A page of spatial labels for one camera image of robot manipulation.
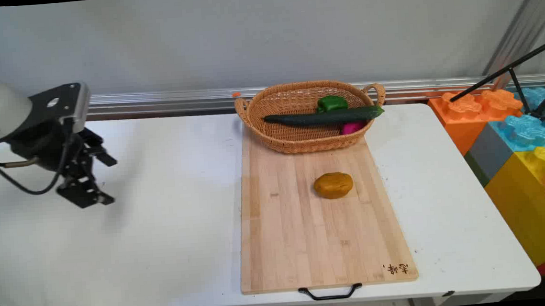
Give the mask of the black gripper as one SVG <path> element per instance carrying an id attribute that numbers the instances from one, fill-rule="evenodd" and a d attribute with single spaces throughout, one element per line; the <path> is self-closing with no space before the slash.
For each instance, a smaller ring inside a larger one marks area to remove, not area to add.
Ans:
<path id="1" fill-rule="evenodd" d="M 37 166 L 54 173 L 67 145 L 67 158 L 61 168 L 61 176 L 65 179 L 57 187 L 57 194 L 81 209 L 115 202 L 111 195 L 97 186 L 91 173 L 92 160 L 86 155 L 95 157 L 107 167 L 115 166 L 117 160 L 106 151 L 104 139 L 90 129 L 84 128 L 70 137 L 70 131 L 65 130 L 60 122 L 45 122 L 25 130 L 9 142 L 15 154 L 25 159 L 36 157 Z"/>

